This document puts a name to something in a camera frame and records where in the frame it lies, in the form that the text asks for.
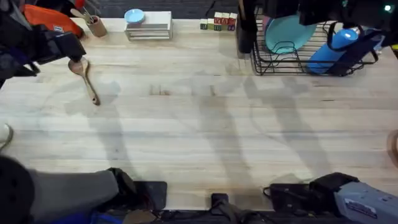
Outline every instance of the blue plate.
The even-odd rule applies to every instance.
[[[273,19],[265,33],[267,48],[275,54],[292,53],[303,47],[312,37],[317,25],[303,26],[299,16],[287,16]]]
[[[139,23],[145,18],[144,11],[141,9],[130,9],[124,14],[127,23]]]

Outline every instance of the cup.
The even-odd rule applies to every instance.
[[[94,20],[94,22],[86,22],[88,28],[91,30],[91,32],[93,33],[94,36],[96,37],[102,37],[104,36],[107,31],[106,28],[104,26],[104,24],[101,21],[101,18],[99,18],[98,16],[91,16],[90,18],[92,18]]]

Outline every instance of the teal plate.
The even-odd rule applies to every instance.
[[[294,49],[303,47],[312,37],[316,24],[303,26],[299,16],[287,16],[273,19],[265,33],[267,48],[275,54],[292,53]]]

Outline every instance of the wooden table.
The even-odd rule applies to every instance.
[[[6,154],[48,172],[113,166],[164,180],[170,209],[204,208],[212,192],[264,208],[263,186],[334,171],[398,195],[385,150],[398,128],[390,49],[346,78],[255,77],[250,60],[236,57],[233,32],[174,20],[171,41],[130,43],[122,19],[104,23],[106,37],[87,32],[83,41],[102,105],[91,104],[67,58],[9,80],[0,115],[16,134]]]

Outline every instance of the gray cloth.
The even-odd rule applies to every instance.
[[[92,208],[115,197],[118,183],[108,170],[89,174],[29,171],[35,186],[30,214],[34,223],[49,223]]]

